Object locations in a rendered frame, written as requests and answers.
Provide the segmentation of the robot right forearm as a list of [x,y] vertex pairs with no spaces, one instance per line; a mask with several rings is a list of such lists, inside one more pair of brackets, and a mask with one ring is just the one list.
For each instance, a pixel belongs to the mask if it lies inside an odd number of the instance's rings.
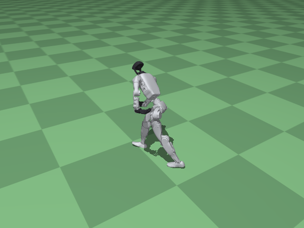
[[142,106],[147,107],[147,105],[151,102],[151,100],[146,99]]

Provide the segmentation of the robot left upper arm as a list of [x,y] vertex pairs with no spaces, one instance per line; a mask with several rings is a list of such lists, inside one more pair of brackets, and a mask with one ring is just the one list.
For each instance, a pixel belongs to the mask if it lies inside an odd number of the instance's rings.
[[141,81],[140,76],[135,76],[133,78],[134,96],[140,96],[140,90],[139,90],[139,82],[140,81]]

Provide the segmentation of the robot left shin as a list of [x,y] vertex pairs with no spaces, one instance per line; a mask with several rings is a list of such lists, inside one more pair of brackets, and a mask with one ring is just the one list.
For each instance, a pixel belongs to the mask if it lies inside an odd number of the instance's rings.
[[168,141],[167,138],[162,138],[160,144],[165,149],[165,151],[175,160],[175,162],[178,164],[180,162],[175,149],[171,142]]

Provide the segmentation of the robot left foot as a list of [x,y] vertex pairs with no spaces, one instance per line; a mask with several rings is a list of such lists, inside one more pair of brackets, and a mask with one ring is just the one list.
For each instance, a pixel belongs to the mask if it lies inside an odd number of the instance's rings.
[[168,167],[184,167],[185,164],[183,161],[180,161],[178,164],[175,161],[173,161],[173,162],[167,163],[167,166]]

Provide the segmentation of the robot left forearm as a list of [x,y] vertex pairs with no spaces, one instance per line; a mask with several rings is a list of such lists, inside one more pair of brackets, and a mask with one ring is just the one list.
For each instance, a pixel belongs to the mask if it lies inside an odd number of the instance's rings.
[[139,106],[139,97],[134,97],[134,91],[133,91],[133,107],[134,110],[138,110],[140,108]]

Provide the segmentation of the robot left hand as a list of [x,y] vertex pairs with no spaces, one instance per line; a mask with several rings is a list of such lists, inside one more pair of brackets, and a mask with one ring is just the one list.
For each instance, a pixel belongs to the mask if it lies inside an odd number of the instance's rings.
[[144,110],[144,109],[141,109],[141,108],[139,108],[138,110],[134,110],[136,113],[141,113],[141,114],[147,114],[147,113],[149,113],[150,111],[151,111],[151,108],[149,108],[149,109],[146,109],[146,110]]

